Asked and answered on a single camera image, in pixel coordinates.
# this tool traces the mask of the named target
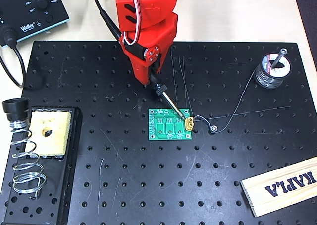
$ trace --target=weller logo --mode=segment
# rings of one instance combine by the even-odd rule
[[[34,29],[34,25],[35,25],[35,22],[30,23],[30,24],[28,23],[28,24],[26,24],[26,25],[20,27],[20,29],[21,29],[24,33],[26,33],[27,31],[30,31],[30,30]]]
[[[307,185],[316,183],[316,180],[314,179],[313,174],[311,172],[302,174],[302,175],[297,176],[297,177],[287,179],[286,181],[287,182],[284,182],[284,181],[277,182],[277,183],[273,184],[272,187],[267,186],[267,187],[265,187],[265,189],[273,197],[276,197],[276,196],[278,196],[278,193],[277,193],[278,188],[281,188],[283,190],[283,193],[286,194],[290,191],[296,190],[297,186],[302,188],[302,187],[305,187]]]

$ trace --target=metal rod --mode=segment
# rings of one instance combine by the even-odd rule
[[[162,93],[163,97],[166,99],[166,101],[168,102],[168,104],[172,107],[172,109],[174,109],[177,114],[179,115],[179,117],[185,121],[185,117],[183,115],[183,113],[179,110],[179,108],[174,104],[174,102],[170,99],[170,97],[167,95],[166,92]]]
[[[281,48],[281,50],[279,51],[279,55],[276,58],[276,60],[273,62],[273,64],[271,65],[271,68],[274,69],[276,67],[276,65],[279,63],[279,60],[282,59],[283,56],[285,56],[287,54],[287,49],[286,48]]]

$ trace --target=red and white wire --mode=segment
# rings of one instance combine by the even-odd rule
[[[137,43],[139,37],[140,37],[140,32],[141,32],[141,10],[140,10],[140,2],[139,0],[133,0],[134,6],[135,6],[135,11],[136,11],[136,16],[137,16],[137,23],[136,23],[136,28],[135,28],[135,34],[134,34],[134,40],[130,42],[127,38],[127,32],[123,32],[123,38],[125,42],[129,45],[132,46]]]

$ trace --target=white table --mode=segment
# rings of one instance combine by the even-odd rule
[[[63,0],[71,20],[18,44],[26,66],[35,40],[114,40],[93,0]],[[117,22],[115,1],[100,0]],[[176,41],[295,42],[299,45],[315,105],[317,75],[296,0],[178,0]],[[13,51],[0,49],[9,69],[21,77]],[[18,89],[0,67],[0,101],[20,97]],[[4,176],[11,134],[0,107],[0,178]]]

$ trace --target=metal coil spring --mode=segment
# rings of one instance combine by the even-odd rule
[[[40,156],[34,153],[34,150],[36,149],[36,143],[29,140],[32,137],[32,132],[29,130],[29,127],[30,127],[29,120],[12,122],[10,123],[10,127],[13,128],[11,131],[13,134],[28,133],[28,136],[26,138],[19,141],[13,141],[11,142],[11,145],[18,145],[22,143],[32,143],[34,145],[34,148],[31,151],[13,154],[12,157],[21,158],[21,157],[30,156],[32,158],[36,158],[34,162],[21,163],[14,166],[13,170],[23,171],[23,170],[30,169],[34,166],[37,166],[41,169],[40,172],[26,172],[26,173],[15,176],[13,178],[13,189],[15,192],[21,193],[21,194],[35,193],[35,197],[31,196],[30,199],[38,199],[39,198],[38,192],[45,186],[47,177],[43,174],[43,169],[44,169],[43,165],[38,163]],[[38,180],[38,184],[36,187],[29,188],[29,189],[21,189],[18,187],[19,184],[28,183],[35,179]]]
[[[261,64],[256,68],[255,71],[255,79],[256,81],[262,85],[263,87],[267,88],[267,89],[276,89],[278,87],[281,86],[281,84],[283,83],[285,78],[272,78],[270,76],[268,76]]]

